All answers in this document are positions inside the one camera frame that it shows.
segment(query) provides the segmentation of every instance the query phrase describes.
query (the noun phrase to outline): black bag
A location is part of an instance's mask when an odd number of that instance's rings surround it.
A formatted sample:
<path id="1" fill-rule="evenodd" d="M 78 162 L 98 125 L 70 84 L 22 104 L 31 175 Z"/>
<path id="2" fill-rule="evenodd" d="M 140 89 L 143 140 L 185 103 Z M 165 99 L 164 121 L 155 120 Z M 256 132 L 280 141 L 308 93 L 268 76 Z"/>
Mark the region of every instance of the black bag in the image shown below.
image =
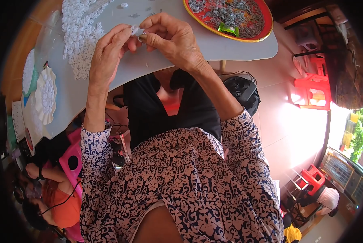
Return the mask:
<path id="1" fill-rule="evenodd" d="M 256 79 L 251 74 L 232 76 L 223 83 L 251 116 L 257 112 L 261 99 L 257 91 Z"/>

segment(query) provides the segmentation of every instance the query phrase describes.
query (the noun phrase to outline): yellow cloth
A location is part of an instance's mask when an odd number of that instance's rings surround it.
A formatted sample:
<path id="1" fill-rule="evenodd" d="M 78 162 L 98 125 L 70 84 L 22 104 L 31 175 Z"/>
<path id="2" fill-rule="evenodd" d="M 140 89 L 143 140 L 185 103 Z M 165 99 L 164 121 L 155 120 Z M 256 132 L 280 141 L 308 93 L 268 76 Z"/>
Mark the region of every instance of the yellow cloth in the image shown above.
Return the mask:
<path id="1" fill-rule="evenodd" d="M 301 232 L 298 228 L 293 227 L 293 224 L 284 229 L 284 236 L 287 237 L 285 243 L 292 243 L 294 240 L 301 240 Z"/>

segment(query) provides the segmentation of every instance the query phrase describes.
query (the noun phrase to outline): blue and white patterned sleeve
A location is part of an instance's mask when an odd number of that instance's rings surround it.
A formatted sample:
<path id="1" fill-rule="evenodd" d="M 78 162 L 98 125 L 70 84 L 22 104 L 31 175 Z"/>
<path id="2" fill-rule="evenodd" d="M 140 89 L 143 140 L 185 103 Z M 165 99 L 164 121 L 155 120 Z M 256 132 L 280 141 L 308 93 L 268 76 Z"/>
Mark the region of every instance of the blue and white patterned sleeve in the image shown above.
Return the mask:
<path id="1" fill-rule="evenodd" d="M 111 124 L 105 122 L 106 129 L 92 133 L 82 126 L 81 149 L 83 164 L 83 201 L 86 196 L 99 191 L 114 176 L 112 165 L 113 149 L 108 141 Z"/>
<path id="2" fill-rule="evenodd" d="M 280 241 L 283 237 L 280 202 L 253 118 L 244 110 L 221 125 L 222 142 L 229 149 L 226 161 L 229 168 L 245 188 L 257 219 L 266 222 L 265 231 L 273 242 Z"/>

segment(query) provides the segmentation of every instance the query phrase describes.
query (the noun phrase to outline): floral print shirt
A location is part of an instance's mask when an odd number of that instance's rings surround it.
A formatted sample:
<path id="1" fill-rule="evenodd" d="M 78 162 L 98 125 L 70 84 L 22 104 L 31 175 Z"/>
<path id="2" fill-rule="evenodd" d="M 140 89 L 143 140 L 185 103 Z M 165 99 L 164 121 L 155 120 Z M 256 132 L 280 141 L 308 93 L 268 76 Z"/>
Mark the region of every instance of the floral print shirt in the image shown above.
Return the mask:
<path id="1" fill-rule="evenodd" d="M 86 242 L 129 242 L 145 212 L 162 200 L 182 240 L 197 243 L 279 242 L 283 223 L 258 129 L 245 110 L 222 121 L 223 144 L 201 128 L 156 135 L 116 172 L 106 130 L 82 128 Z"/>

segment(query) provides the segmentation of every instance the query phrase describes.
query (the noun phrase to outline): white paper plate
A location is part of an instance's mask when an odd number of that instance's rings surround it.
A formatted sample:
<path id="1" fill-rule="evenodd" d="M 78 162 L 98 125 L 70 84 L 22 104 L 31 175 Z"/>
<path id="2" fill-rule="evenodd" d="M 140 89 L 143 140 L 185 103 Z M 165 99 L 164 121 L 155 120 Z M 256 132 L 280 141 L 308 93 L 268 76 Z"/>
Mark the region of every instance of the white paper plate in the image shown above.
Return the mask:
<path id="1" fill-rule="evenodd" d="M 55 91 L 55 95 L 53 97 L 53 106 L 52 106 L 52 112 L 50 114 L 45 114 L 42 110 L 42 93 L 41 90 L 45 85 L 45 80 L 43 79 L 43 75 L 50 75 L 52 78 L 52 83 L 53 83 L 53 90 Z M 57 88 L 56 88 L 56 84 L 55 84 L 55 80 L 56 80 L 56 75 L 52 72 L 51 68 L 46 68 L 43 71 L 41 71 L 40 76 L 38 77 L 37 80 L 37 89 L 35 92 L 35 97 L 36 97 L 36 110 L 38 112 L 38 118 L 42 121 L 42 123 L 44 125 L 49 124 L 52 122 L 53 120 L 53 113 L 56 110 L 56 94 L 58 92 Z"/>

